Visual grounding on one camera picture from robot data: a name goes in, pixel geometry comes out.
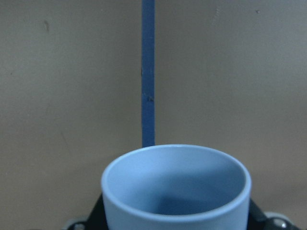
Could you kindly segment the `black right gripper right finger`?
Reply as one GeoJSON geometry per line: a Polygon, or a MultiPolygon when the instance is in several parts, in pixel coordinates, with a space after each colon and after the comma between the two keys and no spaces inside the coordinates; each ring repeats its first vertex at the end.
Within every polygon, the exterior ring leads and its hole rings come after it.
{"type": "Polygon", "coordinates": [[[287,216],[264,212],[250,199],[247,230],[299,230],[287,216]]]}

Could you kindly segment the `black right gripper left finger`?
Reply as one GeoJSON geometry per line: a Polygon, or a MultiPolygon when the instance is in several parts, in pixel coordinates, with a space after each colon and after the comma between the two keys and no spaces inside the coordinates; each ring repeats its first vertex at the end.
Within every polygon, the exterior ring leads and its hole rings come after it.
{"type": "Polygon", "coordinates": [[[62,230],[108,230],[106,214],[101,194],[89,216],[68,220],[62,230]]]}

